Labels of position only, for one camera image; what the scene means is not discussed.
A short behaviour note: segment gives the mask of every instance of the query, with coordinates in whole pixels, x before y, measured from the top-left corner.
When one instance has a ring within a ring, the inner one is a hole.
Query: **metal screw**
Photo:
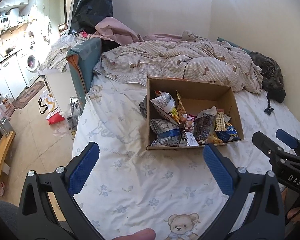
[[[247,172],[247,170],[244,167],[239,167],[238,172],[244,174]]]
[[[32,177],[33,175],[34,175],[34,171],[29,171],[29,172],[28,172],[28,176],[29,176],[29,177]]]
[[[56,170],[57,173],[63,173],[64,171],[65,171],[65,168],[62,166],[58,167]]]
[[[273,171],[268,171],[269,177],[273,178],[274,177],[274,172]]]

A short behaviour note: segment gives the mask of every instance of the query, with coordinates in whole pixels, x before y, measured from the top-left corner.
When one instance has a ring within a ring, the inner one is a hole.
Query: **upper cabinet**
[[[23,8],[28,4],[29,0],[2,0],[0,3],[0,11],[8,11],[12,8]]]

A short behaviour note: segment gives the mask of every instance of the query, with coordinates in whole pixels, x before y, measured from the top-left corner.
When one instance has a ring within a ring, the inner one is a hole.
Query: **white bed sheet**
[[[202,149],[147,151],[146,119],[138,106],[146,88],[96,75],[93,84],[99,86],[95,87],[98,96],[92,100],[86,97],[73,146],[73,156],[90,141],[100,147],[97,164],[82,191],[74,196],[87,218],[105,239],[144,228],[152,228],[156,239],[166,239],[171,233],[171,215],[196,213],[199,219],[187,228],[200,236],[228,199],[205,164]],[[245,138],[218,149],[237,167],[265,174],[271,165],[252,145],[253,133],[261,131],[289,151],[275,132],[281,128],[300,139],[300,123],[277,102],[271,103],[274,112],[270,116],[264,113],[265,92],[257,95],[243,90],[235,97]],[[233,230],[242,225],[252,197],[247,198]]]

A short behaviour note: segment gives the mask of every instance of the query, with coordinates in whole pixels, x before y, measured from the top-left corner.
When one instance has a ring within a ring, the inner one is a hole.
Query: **human hand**
[[[146,228],[132,235],[119,236],[112,240],[154,240],[155,232],[151,228]]]

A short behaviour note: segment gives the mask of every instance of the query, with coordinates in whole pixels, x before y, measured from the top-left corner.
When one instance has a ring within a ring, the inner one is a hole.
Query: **brown rug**
[[[30,88],[26,90],[26,92],[24,92],[21,96],[17,98],[17,100],[13,102],[15,108],[24,108],[29,103],[29,101],[36,95],[36,93],[38,93],[43,87],[43,81],[34,83]]]

